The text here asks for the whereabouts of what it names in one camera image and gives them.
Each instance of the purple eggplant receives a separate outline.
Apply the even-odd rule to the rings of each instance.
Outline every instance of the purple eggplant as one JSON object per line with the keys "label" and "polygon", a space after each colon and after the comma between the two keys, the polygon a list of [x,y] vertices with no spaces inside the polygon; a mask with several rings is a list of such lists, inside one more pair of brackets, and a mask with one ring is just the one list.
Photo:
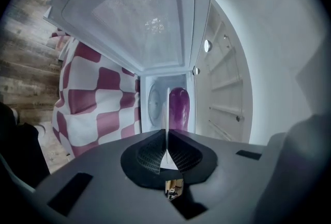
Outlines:
{"label": "purple eggplant", "polygon": [[184,88],[175,88],[169,95],[169,128],[187,131],[190,97]]}

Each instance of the pink and white checkered cloth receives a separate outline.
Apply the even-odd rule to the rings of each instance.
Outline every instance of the pink and white checkered cloth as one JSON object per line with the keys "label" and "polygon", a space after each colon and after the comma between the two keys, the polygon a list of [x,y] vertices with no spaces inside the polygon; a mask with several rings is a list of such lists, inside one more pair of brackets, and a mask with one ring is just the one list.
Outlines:
{"label": "pink and white checkered cloth", "polygon": [[138,77],[70,38],[60,75],[53,131],[73,157],[141,133]]}

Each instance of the white wall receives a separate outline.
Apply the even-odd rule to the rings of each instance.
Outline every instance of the white wall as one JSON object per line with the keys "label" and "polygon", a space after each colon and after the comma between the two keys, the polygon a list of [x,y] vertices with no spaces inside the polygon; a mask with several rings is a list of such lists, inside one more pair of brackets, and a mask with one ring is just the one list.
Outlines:
{"label": "white wall", "polygon": [[311,102],[318,88],[310,89],[309,80],[321,72],[310,70],[309,78],[301,72],[325,45],[329,20],[319,0],[215,1],[236,30],[250,71],[253,118],[249,142],[265,145],[273,134],[286,132],[318,112]]}

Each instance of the wooden floor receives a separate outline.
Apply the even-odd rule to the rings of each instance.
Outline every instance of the wooden floor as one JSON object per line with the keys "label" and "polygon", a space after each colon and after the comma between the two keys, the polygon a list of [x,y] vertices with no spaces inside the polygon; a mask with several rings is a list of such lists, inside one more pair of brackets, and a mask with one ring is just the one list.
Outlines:
{"label": "wooden floor", "polygon": [[[56,30],[42,18],[46,1],[11,0],[0,21],[0,101],[18,111],[21,123],[42,123],[51,130],[61,63],[55,47],[46,46]],[[41,144],[44,154],[53,160],[56,154],[65,155],[54,144],[52,131],[46,134]]]}

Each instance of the person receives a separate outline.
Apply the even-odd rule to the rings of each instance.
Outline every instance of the person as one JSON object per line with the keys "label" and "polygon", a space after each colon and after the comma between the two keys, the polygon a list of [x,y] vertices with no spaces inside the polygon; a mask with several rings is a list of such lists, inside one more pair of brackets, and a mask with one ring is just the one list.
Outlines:
{"label": "person", "polygon": [[13,173],[33,188],[50,175],[38,142],[38,135],[44,133],[42,126],[19,124],[17,111],[0,102],[0,154]]}

